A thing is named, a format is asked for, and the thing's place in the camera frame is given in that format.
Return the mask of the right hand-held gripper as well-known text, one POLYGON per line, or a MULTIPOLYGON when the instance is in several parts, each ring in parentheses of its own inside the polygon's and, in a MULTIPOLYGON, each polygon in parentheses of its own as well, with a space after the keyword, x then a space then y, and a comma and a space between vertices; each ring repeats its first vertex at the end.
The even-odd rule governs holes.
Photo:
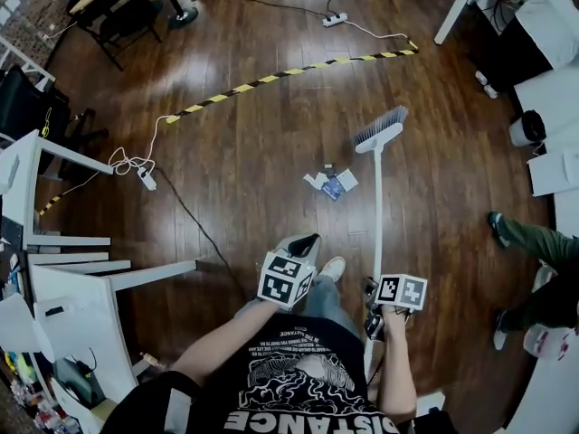
POLYGON ((364 294, 367 317, 365 332, 370 340, 384 339, 383 306, 411 315, 423 310, 428 281, 410 275, 383 275, 378 281, 366 279, 364 294))

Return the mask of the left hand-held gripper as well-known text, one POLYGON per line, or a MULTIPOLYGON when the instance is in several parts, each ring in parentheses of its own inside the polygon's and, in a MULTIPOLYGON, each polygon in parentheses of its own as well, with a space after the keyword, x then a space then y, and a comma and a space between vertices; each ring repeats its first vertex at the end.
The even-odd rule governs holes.
POLYGON ((269 251, 261 267, 257 297, 289 311, 308 294, 315 276, 314 266, 269 251))

